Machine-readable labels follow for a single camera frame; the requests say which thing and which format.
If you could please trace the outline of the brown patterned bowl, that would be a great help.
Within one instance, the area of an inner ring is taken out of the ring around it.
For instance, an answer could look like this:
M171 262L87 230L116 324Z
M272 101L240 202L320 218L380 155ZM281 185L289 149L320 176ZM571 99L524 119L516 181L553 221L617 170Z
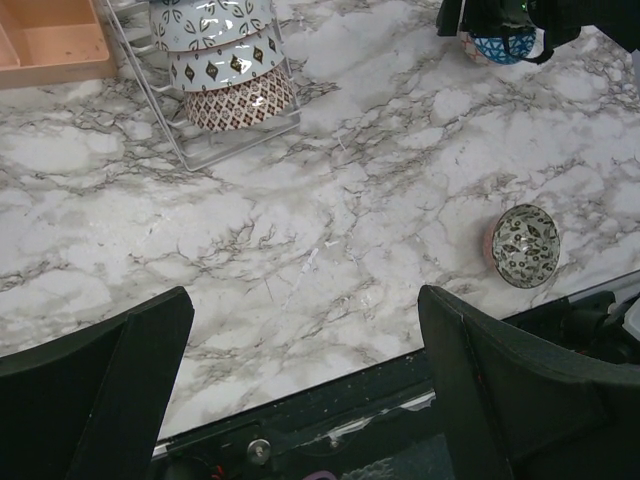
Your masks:
M248 82L184 97L187 119L212 132L251 127L279 114L294 99L292 82L280 66Z

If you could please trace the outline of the grey leaf patterned bowl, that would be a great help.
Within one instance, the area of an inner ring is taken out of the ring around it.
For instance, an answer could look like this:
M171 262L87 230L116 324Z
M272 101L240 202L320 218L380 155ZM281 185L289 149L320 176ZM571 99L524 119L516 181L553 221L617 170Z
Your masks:
M542 208L516 205L488 228L483 253L490 267L509 285L533 289L555 272L561 241L555 222Z

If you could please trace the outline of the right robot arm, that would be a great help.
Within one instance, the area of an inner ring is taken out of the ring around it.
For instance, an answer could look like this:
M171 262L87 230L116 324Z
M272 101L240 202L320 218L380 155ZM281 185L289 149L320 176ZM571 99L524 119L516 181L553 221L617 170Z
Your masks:
M475 62L540 65L593 26L629 53L639 51L639 3L624 0L446 0L440 37L457 37Z

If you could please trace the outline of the blue triangle patterned bowl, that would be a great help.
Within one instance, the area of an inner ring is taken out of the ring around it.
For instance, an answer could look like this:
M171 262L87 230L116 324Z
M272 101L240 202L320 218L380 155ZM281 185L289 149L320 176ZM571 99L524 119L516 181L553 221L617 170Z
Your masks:
M532 28L507 29L505 37L482 37L460 30L458 38L464 53L479 65L514 65L519 62L541 64L547 60L544 55L531 57L537 40L537 32Z

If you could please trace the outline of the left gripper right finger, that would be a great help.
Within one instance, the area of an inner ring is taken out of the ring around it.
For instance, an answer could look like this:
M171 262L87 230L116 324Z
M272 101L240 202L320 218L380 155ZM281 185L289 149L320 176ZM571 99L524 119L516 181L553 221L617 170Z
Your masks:
M637 297L506 321L427 285L418 313L457 478L638 477Z

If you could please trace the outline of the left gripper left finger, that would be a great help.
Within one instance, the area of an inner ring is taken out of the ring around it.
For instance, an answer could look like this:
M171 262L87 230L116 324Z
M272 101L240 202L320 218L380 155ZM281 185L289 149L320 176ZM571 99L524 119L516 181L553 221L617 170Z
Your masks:
M144 478L193 319L175 287L3 357L2 478Z

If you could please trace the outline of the red patterned bowl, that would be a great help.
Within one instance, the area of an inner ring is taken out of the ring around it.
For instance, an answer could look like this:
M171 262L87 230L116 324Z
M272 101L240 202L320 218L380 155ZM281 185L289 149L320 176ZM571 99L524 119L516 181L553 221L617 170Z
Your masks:
M257 33L276 18L271 1L149 1L153 45L161 51L208 49Z

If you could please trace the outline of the pink patterned bowl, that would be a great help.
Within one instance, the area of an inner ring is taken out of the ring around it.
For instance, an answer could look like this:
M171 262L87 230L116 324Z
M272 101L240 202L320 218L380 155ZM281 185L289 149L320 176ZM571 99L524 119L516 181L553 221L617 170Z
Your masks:
M284 61L273 24L243 39L198 51L170 52L171 85L183 92L219 90L260 77Z

